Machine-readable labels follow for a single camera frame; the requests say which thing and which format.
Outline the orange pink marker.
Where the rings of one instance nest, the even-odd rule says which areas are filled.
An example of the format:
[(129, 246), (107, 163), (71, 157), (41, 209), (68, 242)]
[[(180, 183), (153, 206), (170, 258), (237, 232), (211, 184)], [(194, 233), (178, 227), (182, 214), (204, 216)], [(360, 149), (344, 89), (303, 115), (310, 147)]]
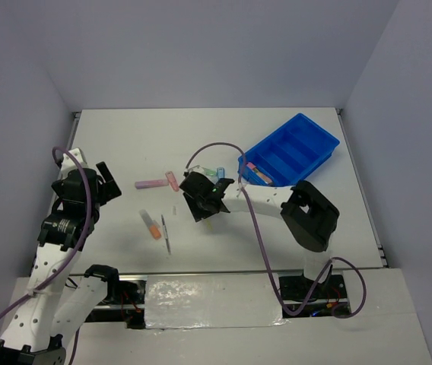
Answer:
[(264, 181), (266, 185), (273, 185), (272, 179), (269, 176), (265, 175), (254, 163), (248, 162), (246, 166), (250, 168), (250, 170), (253, 171), (262, 181)]

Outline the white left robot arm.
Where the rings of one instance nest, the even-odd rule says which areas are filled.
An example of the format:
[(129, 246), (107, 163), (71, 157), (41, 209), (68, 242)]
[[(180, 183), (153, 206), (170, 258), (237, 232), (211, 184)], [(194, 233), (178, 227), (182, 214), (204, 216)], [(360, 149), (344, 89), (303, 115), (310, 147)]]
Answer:
[(61, 152), (60, 177), (50, 214), (41, 224), (33, 269), (24, 295), (0, 313), (13, 313), (0, 335), (0, 364), (70, 364), (69, 345), (78, 343), (79, 329), (94, 307), (113, 303), (122, 293), (119, 272), (92, 265), (81, 283), (61, 301), (73, 266), (100, 219), (100, 208), (122, 193), (104, 162), (88, 166), (80, 148)]

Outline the thin ballpoint pen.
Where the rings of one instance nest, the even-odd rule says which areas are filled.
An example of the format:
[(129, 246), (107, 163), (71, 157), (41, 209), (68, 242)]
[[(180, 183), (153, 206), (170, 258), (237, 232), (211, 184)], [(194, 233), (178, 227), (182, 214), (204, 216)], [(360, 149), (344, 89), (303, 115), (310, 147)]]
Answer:
[(165, 243), (166, 243), (167, 252), (168, 252), (168, 255), (171, 256), (172, 252), (171, 252), (171, 247), (170, 247), (170, 238), (169, 238), (169, 235), (168, 235), (167, 224), (166, 224), (166, 221), (165, 221), (165, 218), (164, 218), (163, 214), (160, 215), (160, 219), (161, 219), (161, 222), (162, 222), (162, 231), (163, 231), (164, 240), (165, 240)]

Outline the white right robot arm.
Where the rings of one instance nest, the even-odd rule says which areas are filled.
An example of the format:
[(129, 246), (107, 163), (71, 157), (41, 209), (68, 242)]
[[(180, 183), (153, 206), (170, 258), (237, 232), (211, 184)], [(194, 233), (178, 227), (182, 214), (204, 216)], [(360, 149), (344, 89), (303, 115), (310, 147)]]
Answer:
[(257, 186), (230, 178), (213, 183), (199, 172), (188, 172), (179, 185), (195, 221), (219, 213), (251, 212), (285, 222), (287, 231), (304, 249), (303, 289), (321, 297), (330, 287), (324, 268), (329, 243), (337, 228), (338, 209), (310, 182), (295, 186)]

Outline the purple pink highlighter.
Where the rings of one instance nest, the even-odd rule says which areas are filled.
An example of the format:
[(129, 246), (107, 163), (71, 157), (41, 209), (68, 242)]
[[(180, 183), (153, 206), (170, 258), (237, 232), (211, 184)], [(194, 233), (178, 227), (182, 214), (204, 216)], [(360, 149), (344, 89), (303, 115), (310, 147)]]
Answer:
[(135, 182), (136, 189), (152, 189), (157, 187), (168, 186), (169, 182), (166, 179), (153, 179)]

